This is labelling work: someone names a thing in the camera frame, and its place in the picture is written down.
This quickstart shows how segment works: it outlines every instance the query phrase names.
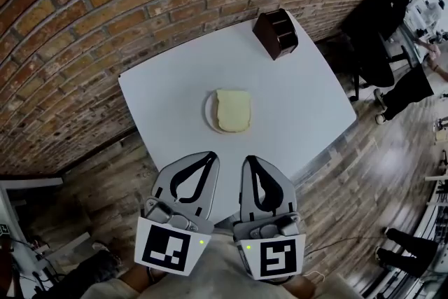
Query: wooden floor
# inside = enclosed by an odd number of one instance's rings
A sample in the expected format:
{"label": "wooden floor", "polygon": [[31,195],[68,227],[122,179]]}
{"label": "wooden floor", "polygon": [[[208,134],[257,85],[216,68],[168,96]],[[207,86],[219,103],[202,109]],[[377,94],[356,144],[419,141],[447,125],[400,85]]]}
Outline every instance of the wooden floor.
{"label": "wooden floor", "polygon": [[[416,227],[431,191],[422,178],[435,173],[438,160],[431,155],[436,99],[413,104],[378,126],[372,91],[363,90],[355,105],[358,121],[294,180],[307,228],[306,253],[339,239],[376,237],[341,242],[305,258],[305,273],[336,271],[358,291],[382,271],[373,258],[375,246],[384,242],[381,228]],[[71,170],[59,190],[30,195],[27,232],[57,248],[89,230],[95,239],[112,242],[129,265],[139,210],[156,175],[140,136],[133,134]],[[316,273],[309,278],[321,280]]]}

